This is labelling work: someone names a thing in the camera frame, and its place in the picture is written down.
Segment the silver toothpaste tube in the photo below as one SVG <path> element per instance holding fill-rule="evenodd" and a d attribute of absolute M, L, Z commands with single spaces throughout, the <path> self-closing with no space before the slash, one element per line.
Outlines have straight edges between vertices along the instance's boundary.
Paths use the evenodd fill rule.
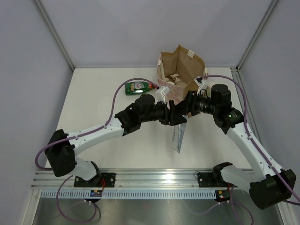
<path fill-rule="evenodd" d="M 181 151 L 186 125 L 187 125 L 186 123 L 179 124 L 179 125 L 174 126 L 174 129 L 173 129 L 170 145 L 177 153 L 180 153 L 180 151 Z"/>

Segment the beige pump lotion bottle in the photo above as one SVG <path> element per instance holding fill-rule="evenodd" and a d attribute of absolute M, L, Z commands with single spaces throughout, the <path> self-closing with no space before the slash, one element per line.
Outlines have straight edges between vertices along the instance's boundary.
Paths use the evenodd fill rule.
<path fill-rule="evenodd" d="M 180 86 L 182 88 L 185 88 L 187 86 L 187 84 L 180 79 L 179 74 L 176 73 L 176 74 L 170 75 L 170 77 L 173 79 L 176 86 Z"/>

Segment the pale green bottle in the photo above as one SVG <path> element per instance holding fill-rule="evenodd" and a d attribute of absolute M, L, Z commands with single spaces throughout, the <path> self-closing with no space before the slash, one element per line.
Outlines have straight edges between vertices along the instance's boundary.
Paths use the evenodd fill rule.
<path fill-rule="evenodd" d="M 174 85 L 175 83 L 173 81 L 171 81 L 169 78 L 165 77 L 164 78 L 164 81 L 171 84 L 171 85 Z"/>

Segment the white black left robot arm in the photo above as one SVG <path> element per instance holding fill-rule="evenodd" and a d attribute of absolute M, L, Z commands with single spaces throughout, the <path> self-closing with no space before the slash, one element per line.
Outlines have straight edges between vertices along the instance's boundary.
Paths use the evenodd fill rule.
<path fill-rule="evenodd" d="M 104 141 L 133 133 L 139 130 L 144 122 L 159 121 L 169 126 L 186 123 L 186 114 L 184 103 L 176 105 L 173 101 L 169 104 L 155 102 L 152 95 L 142 94 L 100 127 L 69 134 L 63 129 L 55 131 L 45 155 L 56 177 L 73 175 L 95 187 L 102 179 L 101 171 L 94 162 L 79 158 L 80 153 Z"/>

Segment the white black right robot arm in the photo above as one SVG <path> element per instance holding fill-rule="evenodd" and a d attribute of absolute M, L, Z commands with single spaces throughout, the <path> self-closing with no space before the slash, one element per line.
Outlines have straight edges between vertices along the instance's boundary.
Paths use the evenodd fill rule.
<path fill-rule="evenodd" d="M 284 170 L 256 142 L 244 115 L 232 106 L 231 92 L 227 85 L 213 85 L 210 97 L 202 97 L 195 91 L 189 91 L 185 99 L 176 105 L 176 109 L 183 115 L 211 114 L 215 124 L 237 145 L 253 169 L 254 175 L 251 175 L 230 163 L 219 164 L 214 167 L 214 184 L 223 186 L 231 183 L 239 187 L 262 210 L 292 196 L 295 173 L 291 169 Z"/>

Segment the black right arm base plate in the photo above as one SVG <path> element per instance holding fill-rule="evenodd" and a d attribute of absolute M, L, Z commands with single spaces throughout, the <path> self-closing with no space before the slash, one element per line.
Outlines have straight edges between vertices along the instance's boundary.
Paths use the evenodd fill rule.
<path fill-rule="evenodd" d="M 200 188 L 227 188 L 232 187 L 232 183 L 225 182 L 220 174 L 214 172 L 197 172 L 198 185 Z"/>

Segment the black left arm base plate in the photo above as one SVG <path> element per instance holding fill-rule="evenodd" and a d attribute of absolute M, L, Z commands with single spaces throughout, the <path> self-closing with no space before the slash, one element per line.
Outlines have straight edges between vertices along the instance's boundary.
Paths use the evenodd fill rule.
<path fill-rule="evenodd" d="M 116 173 L 114 172 L 102 172 L 101 177 L 93 178 L 90 181 L 86 181 L 78 176 L 75 177 L 74 187 L 76 188 L 105 188 L 115 187 Z"/>

